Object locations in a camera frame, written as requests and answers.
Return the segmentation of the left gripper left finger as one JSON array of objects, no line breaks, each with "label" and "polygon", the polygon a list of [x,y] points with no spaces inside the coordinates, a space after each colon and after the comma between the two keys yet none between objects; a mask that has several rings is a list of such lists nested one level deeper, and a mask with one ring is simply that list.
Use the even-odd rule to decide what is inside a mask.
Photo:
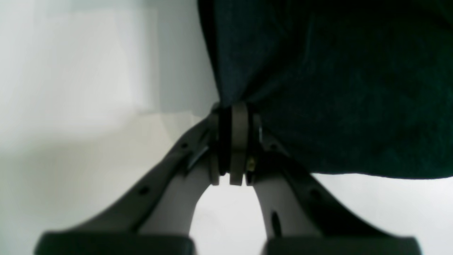
[{"label": "left gripper left finger", "polygon": [[37,255],[194,255],[196,205],[229,172],[231,110],[215,105],[162,161],[94,218],[39,239]]}]

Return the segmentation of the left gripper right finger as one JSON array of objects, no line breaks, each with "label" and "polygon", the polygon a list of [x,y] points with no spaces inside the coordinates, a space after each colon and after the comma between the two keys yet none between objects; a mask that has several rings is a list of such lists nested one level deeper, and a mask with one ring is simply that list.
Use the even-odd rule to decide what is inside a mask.
[{"label": "left gripper right finger", "polygon": [[231,107],[230,184],[254,188],[264,255],[420,255],[413,237],[388,234],[342,205],[266,132],[245,103]]}]

